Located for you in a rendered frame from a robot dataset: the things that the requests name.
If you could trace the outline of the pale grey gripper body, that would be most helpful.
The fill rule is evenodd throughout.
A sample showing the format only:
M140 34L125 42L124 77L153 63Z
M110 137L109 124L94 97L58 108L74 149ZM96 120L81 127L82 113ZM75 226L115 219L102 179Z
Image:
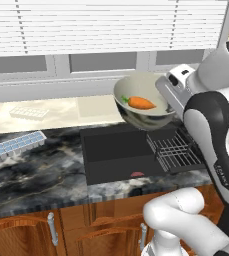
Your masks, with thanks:
M155 86L168 104L176 111L180 119L183 118L185 106L192 96L185 84L180 82L174 75L161 76Z

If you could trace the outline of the white window frame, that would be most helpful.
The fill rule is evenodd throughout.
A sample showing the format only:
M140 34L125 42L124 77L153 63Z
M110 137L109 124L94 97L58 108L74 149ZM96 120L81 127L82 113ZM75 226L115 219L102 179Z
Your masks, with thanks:
M229 37L229 0L217 48ZM120 78L192 67L211 49L0 57L0 102L104 95Z

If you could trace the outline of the black sink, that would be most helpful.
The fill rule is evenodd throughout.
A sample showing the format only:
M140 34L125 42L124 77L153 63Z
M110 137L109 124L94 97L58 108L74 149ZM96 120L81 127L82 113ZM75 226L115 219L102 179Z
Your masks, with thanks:
M161 129L165 128L181 127L167 125ZM145 174L143 177L170 174L165 173L155 160L146 140L147 133L128 124L82 130L80 135L87 183L96 185L140 178L131 177L133 172L142 172Z

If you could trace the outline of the white window blinds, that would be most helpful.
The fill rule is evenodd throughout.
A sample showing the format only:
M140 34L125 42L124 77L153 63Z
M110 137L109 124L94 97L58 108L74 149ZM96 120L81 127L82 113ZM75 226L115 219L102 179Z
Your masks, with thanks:
M0 57L211 49L226 0L0 0Z

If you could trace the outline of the orange carrot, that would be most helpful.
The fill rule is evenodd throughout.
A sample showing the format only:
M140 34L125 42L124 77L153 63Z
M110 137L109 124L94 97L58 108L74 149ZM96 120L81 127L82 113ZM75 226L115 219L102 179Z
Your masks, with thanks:
M139 109L139 110L149 110L155 108L155 105L146 98L132 96L132 97L121 97L124 103L127 103L130 107Z

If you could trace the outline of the wooden cupboard door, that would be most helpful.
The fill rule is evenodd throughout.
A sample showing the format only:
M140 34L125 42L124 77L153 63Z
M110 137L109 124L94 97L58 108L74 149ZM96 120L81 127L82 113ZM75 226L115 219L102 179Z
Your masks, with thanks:
M54 213L58 246L52 243L47 216ZM58 210L0 218L0 256L67 256Z
M68 256L140 256L143 206L136 196L60 210Z

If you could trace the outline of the grey metal bowl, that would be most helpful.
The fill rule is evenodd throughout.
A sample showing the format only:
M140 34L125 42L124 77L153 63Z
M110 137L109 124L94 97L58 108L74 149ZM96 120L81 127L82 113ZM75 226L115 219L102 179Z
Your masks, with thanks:
M142 130L156 130L172 121L175 111L155 87L158 77L152 73L133 74L120 79L114 86L113 97L122 118ZM129 98L142 97L155 105L149 110L136 109Z

